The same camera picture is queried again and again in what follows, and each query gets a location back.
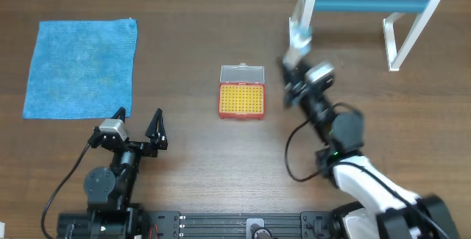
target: cable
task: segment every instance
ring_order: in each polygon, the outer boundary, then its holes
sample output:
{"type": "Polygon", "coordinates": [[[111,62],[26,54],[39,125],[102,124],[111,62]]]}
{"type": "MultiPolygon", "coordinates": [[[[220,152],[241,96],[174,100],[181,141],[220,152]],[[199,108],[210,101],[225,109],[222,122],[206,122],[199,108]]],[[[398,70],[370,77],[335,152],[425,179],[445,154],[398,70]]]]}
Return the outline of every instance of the cable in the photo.
{"type": "Polygon", "coordinates": [[[379,179],[377,176],[375,176],[372,172],[368,171],[367,169],[365,169],[363,166],[361,165],[357,165],[355,163],[351,163],[351,162],[334,162],[334,163],[331,163],[330,165],[324,167],[324,168],[320,168],[318,171],[312,173],[311,175],[305,177],[305,178],[302,178],[302,179],[298,179],[296,178],[293,173],[291,172],[291,169],[289,168],[289,164],[288,164],[288,148],[289,148],[289,144],[291,142],[291,139],[293,138],[294,134],[296,134],[297,131],[299,131],[301,128],[303,128],[307,123],[309,123],[309,120],[307,121],[304,121],[301,125],[299,125],[298,127],[296,127],[296,129],[293,130],[293,132],[289,135],[288,137],[288,140],[286,141],[286,147],[285,147],[285,166],[286,166],[286,170],[288,171],[288,174],[289,176],[294,180],[294,181],[297,181],[297,182],[305,182],[305,181],[308,181],[309,179],[313,179],[314,177],[316,176],[319,176],[320,174],[322,174],[324,171],[328,171],[330,169],[332,169],[334,166],[337,166],[337,165],[349,165],[349,166],[352,166],[352,167],[355,167],[355,168],[358,168],[359,170],[361,170],[362,172],[366,173],[367,175],[369,175],[371,178],[373,178],[378,184],[380,184],[384,189],[386,189],[391,195],[393,195],[393,197],[395,197],[396,199],[399,199],[402,203],[404,203],[405,206],[407,206],[407,208],[409,208],[410,210],[414,211],[417,215],[420,216],[420,218],[422,218],[423,221],[429,223],[431,226],[433,226],[433,228],[435,228],[445,239],[448,239],[448,235],[447,233],[438,225],[435,223],[435,221],[433,221],[430,217],[428,217],[426,214],[424,214],[423,212],[421,212],[420,210],[418,210],[416,207],[414,207],[409,201],[407,201],[406,199],[404,199],[402,196],[400,196],[395,190],[392,190],[388,185],[386,185],[386,183],[384,183],[381,179],[379,179]]]}
{"type": "Polygon", "coordinates": [[[67,176],[65,176],[64,180],[57,186],[56,190],[54,190],[54,192],[51,195],[51,198],[47,201],[47,204],[44,207],[43,216],[41,217],[41,229],[43,230],[44,236],[46,236],[46,238],[48,238],[48,239],[54,239],[54,238],[49,233],[47,233],[46,227],[44,226],[44,221],[46,220],[47,210],[51,206],[52,200],[54,200],[54,197],[57,195],[57,192],[59,192],[60,188],[67,182],[67,180],[75,172],[75,169],[77,169],[77,167],[79,166],[79,164],[82,161],[82,158],[85,155],[85,153],[87,152],[88,148],[90,148],[89,143],[87,143],[87,145],[83,149],[82,153],[80,154],[79,159],[77,159],[77,161],[75,162],[74,167],[72,167],[71,171],[68,172],[68,174],[67,174],[67,176]]]}

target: blue towel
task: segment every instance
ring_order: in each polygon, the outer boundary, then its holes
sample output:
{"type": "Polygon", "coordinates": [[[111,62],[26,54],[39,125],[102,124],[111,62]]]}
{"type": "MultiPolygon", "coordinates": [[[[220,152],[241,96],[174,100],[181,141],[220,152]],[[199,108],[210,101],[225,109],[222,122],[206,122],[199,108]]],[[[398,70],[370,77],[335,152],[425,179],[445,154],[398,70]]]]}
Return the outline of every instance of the blue towel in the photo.
{"type": "Polygon", "coordinates": [[[23,118],[129,117],[137,37],[134,19],[40,22],[23,118]]]}

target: wooden surface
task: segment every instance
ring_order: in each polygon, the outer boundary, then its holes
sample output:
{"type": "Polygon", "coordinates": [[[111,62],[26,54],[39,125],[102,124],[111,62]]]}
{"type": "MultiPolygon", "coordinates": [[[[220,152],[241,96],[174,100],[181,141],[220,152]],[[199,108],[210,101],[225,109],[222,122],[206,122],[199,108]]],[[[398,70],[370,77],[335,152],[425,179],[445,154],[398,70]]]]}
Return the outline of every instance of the wooden surface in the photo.
{"type": "MultiPolygon", "coordinates": [[[[331,210],[353,199],[325,179],[296,183],[283,165],[290,131],[303,121],[282,108],[275,58],[288,43],[297,0],[0,0],[0,221],[6,236],[40,238],[40,214],[101,119],[24,120],[22,111],[39,21],[135,18],[133,138],[144,139],[163,109],[169,150],[144,159],[133,201],[148,210],[187,213],[298,213],[331,210]],[[265,66],[263,121],[219,120],[221,65],[265,66]]],[[[330,60],[333,101],[366,114],[364,153],[385,175],[447,203],[463,238],[471,238],[471,0],[442,0],[397,73],[386,66],[384,14],[316,15],[312,63],[330,60]]],[[[412,18],[395,24],[403,41],[412,18]]],[[[299,176],[320,148],[311,129],[292,143],[299,176]]],[[[111,153],[91,149],[47,216],[83,211],[82,181],[111,153]]]]}

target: plastic container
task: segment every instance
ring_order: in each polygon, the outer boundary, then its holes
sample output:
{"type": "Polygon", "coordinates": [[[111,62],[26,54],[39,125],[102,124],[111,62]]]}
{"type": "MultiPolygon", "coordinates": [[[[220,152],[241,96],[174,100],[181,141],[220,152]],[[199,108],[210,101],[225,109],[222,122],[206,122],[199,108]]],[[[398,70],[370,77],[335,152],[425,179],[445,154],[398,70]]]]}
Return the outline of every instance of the plastic container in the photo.
{"type": "Polygon", "coordinates": [[[223,65],[219,79],[219,117],[262,120],[264,115],[263,66],[223,65]]]}

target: clear plastic lid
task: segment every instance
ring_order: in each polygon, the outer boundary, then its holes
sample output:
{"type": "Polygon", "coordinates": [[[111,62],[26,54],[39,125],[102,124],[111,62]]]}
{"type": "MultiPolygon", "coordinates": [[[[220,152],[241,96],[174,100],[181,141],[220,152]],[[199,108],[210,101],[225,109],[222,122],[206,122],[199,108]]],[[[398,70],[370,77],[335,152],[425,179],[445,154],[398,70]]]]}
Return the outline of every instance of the clear plastic lid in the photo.
{"type": "Polygon", "coordinates": [[[240,65],[223,65],[219,81],[221,83],[246,82],[264,84],[265,68],[263,66],[248,66],[245,63],[240,65]]]}

